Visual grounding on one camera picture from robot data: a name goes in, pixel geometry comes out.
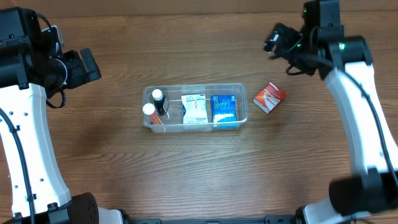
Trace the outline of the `red medicine box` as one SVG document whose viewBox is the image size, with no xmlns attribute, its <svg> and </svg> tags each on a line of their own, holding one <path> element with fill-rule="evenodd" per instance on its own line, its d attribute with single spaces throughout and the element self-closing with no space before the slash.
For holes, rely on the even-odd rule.
<svg viewBox="0 0 398 224">
<path fill-rule="evenodd" d="M 253 99 L 266 114 L 278 107 L 286 98 L 286 92 L 279 88 L 275 83 L 269 82 Z"/>
</svg>

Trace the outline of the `orange tube white cap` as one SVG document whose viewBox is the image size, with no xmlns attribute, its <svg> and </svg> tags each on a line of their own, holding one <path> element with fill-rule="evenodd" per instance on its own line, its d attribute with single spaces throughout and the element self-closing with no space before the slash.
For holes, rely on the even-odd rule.
<svg viewBox="0 0 398 224">
<path fill-rule="evenodd" d="M 143 113 L 150 119 L 152 124 L 161 125 L 162 121 L 157 113 L 155 106 L 152 103 L 146 103 L 142 107 Z"/>
</svg>

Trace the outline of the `black bottle white cap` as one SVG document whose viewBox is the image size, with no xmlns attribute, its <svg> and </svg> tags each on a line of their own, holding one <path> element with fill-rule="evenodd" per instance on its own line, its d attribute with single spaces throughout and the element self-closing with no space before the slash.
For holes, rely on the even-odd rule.
<svg viewBox="0 0 398 224">
<path fill-rule="evenodd" d="M 167 114 L 169 108 L 169 101 L 160 89 L 155 89 L 152 92 L 154 99 L 154 106 L 159 115 L 163 116 Z"/>
</svg>

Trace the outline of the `blue lozenge packet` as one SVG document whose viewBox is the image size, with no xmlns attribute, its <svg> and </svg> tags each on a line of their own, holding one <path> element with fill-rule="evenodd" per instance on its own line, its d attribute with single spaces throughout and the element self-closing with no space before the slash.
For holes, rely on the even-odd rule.
<svg viewBox="0 0 398 224">
<path fill-rule="evenodd" d="M 211 110 L 214 123 L 237 121 L 236 95 L 212 95 Z"/>
</svg>

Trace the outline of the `clear plastic container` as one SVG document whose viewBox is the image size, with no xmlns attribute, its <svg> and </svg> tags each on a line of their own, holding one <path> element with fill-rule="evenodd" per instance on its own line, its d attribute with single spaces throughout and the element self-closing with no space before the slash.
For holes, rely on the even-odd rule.
<svg viewBox="0 0 398 224">
<path fill-rule="evenodd" d="M 144 88 L 142 103 L 153 103 L 152 92 L 160 89 L 169 101 L 167 114 L 160 117 L 162 122 L 152 124 L 150 118 L 143 116 L 143 124 L 155 133 L 184 133 L 198 131 L 223 131 L 238 129 L 248 120 L 248 100 L 246 87 L 242 83 L 212 83 L 212 84 L 191 84 L 191 85 L 161 85 L 147 86 Z M 208 122 L 202 124 L 183 123 L 183 95 L 205 95 L 206 112 Z M 211 109 L 211 96 L 213 95 L 234 95 L 236 99 L 236 121 L 214 123 Z"/>
</svg>

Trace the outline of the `white bandage box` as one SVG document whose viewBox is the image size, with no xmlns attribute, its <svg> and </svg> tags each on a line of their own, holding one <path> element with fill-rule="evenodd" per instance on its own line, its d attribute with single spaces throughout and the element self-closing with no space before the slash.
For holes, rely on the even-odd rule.
<svg viewBox="0 0 398 224">
<path fill-rule="evenodd" d="M 205 94 L 183 95 L 183 124 L 200 124 L 208 122 Z"/>
</svg>

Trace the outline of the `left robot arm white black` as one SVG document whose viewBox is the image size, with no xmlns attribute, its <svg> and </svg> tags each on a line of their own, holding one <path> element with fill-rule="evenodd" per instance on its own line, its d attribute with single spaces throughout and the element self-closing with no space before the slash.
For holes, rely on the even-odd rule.
<svg viewBox="0 0 398 224">
<path fill-rule="evenodd" d="M 93 194 L 72 195 L 47 123 L 55 94 L 101 77 L 90 49 L 62 51 L 59 30 L 31 9 L 1 11 L 1 141 L 12 184 L 12 223 L 127 223 Z"/>
</svg>

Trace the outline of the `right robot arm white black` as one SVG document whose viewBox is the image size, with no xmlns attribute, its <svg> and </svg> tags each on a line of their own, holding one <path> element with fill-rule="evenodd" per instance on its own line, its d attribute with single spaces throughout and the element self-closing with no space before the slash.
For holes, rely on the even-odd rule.
<svg viewBox="0 0 398 224">
<path fill-rule="evenodd" d="M 303 5 L 300 30 L 278 23 L 264 43 L 271 59 L 289 63 L 288 75 L 318 73 L 334 98 L 349 145 L 351 177 L 334 180 L 328 195 L 277 223 L 351 223 L 397 208 L 397 144 L 375 85 L 373 57 L 364 37 L 345 36 L 338 1 Z"/>
</svg>

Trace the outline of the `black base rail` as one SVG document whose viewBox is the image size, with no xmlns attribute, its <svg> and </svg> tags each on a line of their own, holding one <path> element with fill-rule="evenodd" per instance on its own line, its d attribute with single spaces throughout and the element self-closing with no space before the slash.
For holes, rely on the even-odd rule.
<svg viewBox="0 0 398 224">
<path fill-rule="evenodd" d="M 161 220 L 159 218 L 131 218 L 123 215 L 123 223 L 128 224 L 302 224 L 295 215 L 266 215 L 263 218 L 221 218 Z"/>
</svg>

